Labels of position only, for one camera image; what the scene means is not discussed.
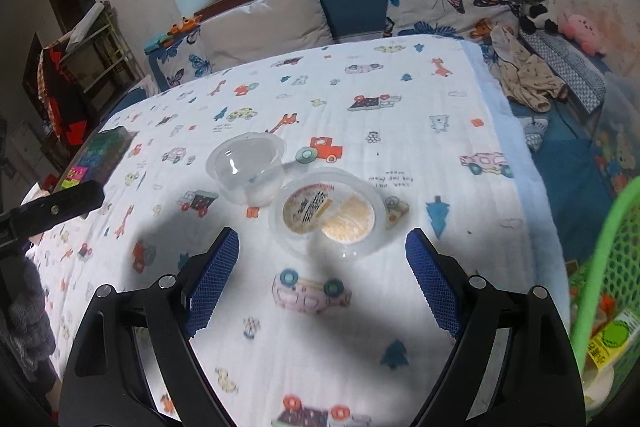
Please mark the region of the beige crumpled clothes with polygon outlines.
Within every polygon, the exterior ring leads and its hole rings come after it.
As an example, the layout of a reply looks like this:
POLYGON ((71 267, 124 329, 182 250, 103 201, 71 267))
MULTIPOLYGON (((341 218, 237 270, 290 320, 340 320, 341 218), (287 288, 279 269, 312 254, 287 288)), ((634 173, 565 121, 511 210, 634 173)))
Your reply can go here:
POLYGON ((506 97, 536 113, 548 113, 552 101, 564 101, 568 95, 567 84, 548 63, 504 26, 491 31, 485 58, 506 97))

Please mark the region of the left butterfly pillow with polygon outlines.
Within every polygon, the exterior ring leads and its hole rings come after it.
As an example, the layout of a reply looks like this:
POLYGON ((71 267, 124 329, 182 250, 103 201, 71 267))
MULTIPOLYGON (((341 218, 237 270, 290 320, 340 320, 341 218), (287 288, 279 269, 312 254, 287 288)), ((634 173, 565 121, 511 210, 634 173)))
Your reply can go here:
POLYGON ((180 35, 169 46, 156 49, 148 56, 148 60, 160 91, 181 86, 213 72, 200 26, 180 35))

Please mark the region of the white paper cup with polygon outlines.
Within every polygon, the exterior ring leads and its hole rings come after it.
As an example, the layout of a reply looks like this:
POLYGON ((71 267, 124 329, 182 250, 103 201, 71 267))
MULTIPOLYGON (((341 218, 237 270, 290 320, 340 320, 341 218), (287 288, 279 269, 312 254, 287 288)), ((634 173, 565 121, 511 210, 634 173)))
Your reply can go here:
POLYGON ((614 377, 613 365, 599 369, 590 358, 587 359, 582 372, 582 390, 587 411, 594 411, 605 403, 613 387, 614 377))

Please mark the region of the green yellow juice carton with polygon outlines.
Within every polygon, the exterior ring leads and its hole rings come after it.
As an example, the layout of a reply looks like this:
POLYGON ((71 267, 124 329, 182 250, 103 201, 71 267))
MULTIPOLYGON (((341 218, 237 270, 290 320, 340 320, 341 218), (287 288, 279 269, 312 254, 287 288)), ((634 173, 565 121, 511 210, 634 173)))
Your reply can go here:
POLYGON ((632 308, 623 309, 589 340, 585 370, 599 373, 614 364, 630 348, 638 334, 638 312, 632 308))

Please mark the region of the clear pudding cup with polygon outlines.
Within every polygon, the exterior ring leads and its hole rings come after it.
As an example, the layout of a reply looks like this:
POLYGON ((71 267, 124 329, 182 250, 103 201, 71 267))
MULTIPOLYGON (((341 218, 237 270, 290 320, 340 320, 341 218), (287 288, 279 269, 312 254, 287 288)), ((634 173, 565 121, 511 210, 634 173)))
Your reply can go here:
POLYGON ((222 196, 234 205, 262 207, 284 181, 285 143, 267 132, 247 132, 218 145, 205 169, 222 196))

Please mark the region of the blue sofa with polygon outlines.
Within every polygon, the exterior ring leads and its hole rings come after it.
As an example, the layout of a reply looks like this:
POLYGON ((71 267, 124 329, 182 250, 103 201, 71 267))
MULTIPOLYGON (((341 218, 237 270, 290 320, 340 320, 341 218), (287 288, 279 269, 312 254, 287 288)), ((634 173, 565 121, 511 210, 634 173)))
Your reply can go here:
MULTIPOLYGON (((329 28, 337 42, 371 40, 381 37, 387 0, 320 0, 329 28)), ((594 64, 605 74, 608 69, 598 58, 594 64)), ((573 109, 553 105, 544 144, 533 153, 567 262, 583 265, 593 253, 612 195, 599 173, 591 153, 591 139, 580 126, 589 117, 570 92, 573 109)))

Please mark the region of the green plastic waste basket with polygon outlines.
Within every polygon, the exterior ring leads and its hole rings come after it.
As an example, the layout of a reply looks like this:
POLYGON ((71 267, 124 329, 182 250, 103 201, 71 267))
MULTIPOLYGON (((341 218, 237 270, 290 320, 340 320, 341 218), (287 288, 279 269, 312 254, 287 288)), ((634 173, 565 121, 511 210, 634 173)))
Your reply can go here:
MULTIPOLYGON (((604 221, 592 256, 570 277, 572 325, 570 343, 580 373, 586 365, 589 340, 626 308, 639 314, 639 180, 633 179, 604 221)), ((591 421, 611 404, 631 369, 639 362, 639 334, 614 363, 614 383, 605 403, 587 411, 591 421)))

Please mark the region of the butterfly pillow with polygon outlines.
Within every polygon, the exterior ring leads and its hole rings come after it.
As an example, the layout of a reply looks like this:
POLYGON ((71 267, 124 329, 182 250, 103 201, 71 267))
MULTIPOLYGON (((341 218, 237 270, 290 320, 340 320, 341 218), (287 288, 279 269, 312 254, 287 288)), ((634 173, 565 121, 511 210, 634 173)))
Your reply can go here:
POLYGON ((385 35, 429 35, 488 42, 501 27, 515 35, 520 5, 512 0, 388 0, 385 35))
POLYGON ((160 91, 181 86, 213 72, 200 26, 180 35, 169 46, 156 49, 148 56, 148 60, 160 91))

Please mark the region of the right butterfly pillow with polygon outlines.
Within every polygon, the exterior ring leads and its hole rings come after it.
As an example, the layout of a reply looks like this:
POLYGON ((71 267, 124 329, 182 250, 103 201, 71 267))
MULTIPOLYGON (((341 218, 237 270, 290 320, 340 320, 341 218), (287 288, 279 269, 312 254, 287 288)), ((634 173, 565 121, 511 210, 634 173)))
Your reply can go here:
POLYGON ((488 42, 501 27, 515 35, 520 5, 512 0, 388 0, 385 35, 429 35, 488 42))

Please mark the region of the striped grey cloth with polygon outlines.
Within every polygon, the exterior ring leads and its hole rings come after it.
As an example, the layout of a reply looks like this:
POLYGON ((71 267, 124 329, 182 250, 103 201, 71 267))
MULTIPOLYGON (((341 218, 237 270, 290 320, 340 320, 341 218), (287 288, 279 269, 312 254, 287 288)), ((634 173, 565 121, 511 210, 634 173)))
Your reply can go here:
POLYGON ((562 37, 543 30, 533 34, 522 32, 521 38, 567 84, 585 113, 591 114, 603 104, 604 74, 588 55, 562 37))

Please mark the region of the patterned white tablecloth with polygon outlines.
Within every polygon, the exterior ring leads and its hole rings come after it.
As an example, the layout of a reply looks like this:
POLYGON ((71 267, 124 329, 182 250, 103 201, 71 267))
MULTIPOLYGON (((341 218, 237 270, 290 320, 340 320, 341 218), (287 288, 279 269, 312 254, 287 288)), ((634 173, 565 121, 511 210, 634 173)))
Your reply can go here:
POLYGON ((466 271, 509 291, 542 284, 568 308, 544 181, 474 43, 413 36, 268 57, 147 98, 105 126, 136 135, 103 206, 32 251, 59 374, 96 288, 145 288, 227 227, 239 259, 191 343, 242 426, 277 425, 290 405, 330 425, 411 423, 452 347, 406 260, 412 229, 466 271), (285 251, 272 201, 234 205, 205 169, 218 145, 247 132, 284 141, 281 188, 321 168, 371 184, 390 208, 384 245, 335 263, 285 251))

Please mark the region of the metal shelf rack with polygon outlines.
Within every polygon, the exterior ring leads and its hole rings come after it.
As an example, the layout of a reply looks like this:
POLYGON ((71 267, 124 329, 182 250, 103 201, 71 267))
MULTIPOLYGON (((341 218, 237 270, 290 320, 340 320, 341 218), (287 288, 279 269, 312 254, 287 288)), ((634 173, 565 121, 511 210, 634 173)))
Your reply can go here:
POLYGON ((72 77, 101 119, 144 76, 117 25, 115 9, 98 1, 67 34, 45 46, 53 70, 72 77))

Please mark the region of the clear plastic toy bin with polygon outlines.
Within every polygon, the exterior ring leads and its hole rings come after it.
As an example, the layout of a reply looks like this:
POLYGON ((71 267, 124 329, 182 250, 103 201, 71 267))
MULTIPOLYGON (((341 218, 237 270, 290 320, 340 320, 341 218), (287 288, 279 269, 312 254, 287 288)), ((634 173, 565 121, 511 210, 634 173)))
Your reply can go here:
POLYGON ((639 176, 639 80, 604 75, 601 106, 591 153, 613 197, 639 176))

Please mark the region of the beige cushion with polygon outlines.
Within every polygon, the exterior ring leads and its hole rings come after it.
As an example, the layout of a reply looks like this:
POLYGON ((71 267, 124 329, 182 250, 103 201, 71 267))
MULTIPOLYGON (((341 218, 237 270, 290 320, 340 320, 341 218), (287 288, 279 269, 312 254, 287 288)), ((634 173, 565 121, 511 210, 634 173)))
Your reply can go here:
POLYGON ((320 0, 256 0, 204 20, 201 37, 216 70, 334 43, 320 0))

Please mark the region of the pink plush toy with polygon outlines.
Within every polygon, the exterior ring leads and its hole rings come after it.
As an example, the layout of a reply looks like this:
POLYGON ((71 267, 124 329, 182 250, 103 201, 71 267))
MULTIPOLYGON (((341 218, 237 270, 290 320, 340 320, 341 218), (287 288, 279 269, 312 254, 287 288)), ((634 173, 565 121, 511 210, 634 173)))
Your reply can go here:
POLYGON ((605 56, 608 53, 595 23, 588 17, 570 14, 564 17, 559 26, 560 33, 574 41, 586 55, 605 56))

